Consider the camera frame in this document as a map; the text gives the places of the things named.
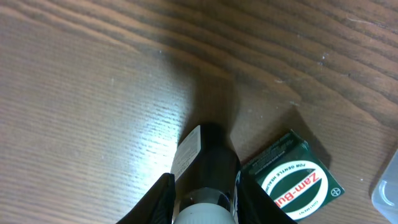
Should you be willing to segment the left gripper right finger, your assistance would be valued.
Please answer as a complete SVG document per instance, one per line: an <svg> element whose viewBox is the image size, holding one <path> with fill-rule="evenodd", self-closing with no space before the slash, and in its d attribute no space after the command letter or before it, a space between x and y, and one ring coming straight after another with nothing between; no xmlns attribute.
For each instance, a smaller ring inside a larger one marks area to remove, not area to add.
<svg viewBox="0 0 398 224"><path fill-rule="evenodd" d="M238 172L236 190L239 224L297 224L249 174Z"/></svg>

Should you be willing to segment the dark syrup bottle white cap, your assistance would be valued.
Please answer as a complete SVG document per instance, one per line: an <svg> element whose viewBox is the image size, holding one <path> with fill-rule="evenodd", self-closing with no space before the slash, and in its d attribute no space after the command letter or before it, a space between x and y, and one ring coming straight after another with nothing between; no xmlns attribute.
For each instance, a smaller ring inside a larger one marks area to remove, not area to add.
<svg viewBox="0 0 398 224"><path fill-rule="evenodd" d="M174 223L234 223L239 161L225 129L196 126L178 145L170 173L175 176Z"/></svg>

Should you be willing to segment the green Zam-Buk ointment box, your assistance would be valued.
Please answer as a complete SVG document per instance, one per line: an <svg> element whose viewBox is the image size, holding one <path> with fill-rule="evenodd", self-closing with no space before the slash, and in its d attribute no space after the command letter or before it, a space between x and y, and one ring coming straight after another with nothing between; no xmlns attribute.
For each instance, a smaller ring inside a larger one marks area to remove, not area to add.
<svg viewBox="0 0 398 224"><path fill-rule="evenodd" d="M243 165L243 171L296 222L345 192L308 142L293 130Z"/></svg>

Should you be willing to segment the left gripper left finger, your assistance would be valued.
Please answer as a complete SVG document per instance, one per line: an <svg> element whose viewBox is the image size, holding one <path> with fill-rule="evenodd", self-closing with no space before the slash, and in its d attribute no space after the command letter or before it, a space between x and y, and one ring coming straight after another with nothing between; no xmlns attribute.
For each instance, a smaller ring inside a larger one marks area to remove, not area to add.
<svg viewBox="0 0 398 224"><path fill-rule="evenodd" d="M175 198L175 176L164 173L116 224L171 224Z"/></svg>

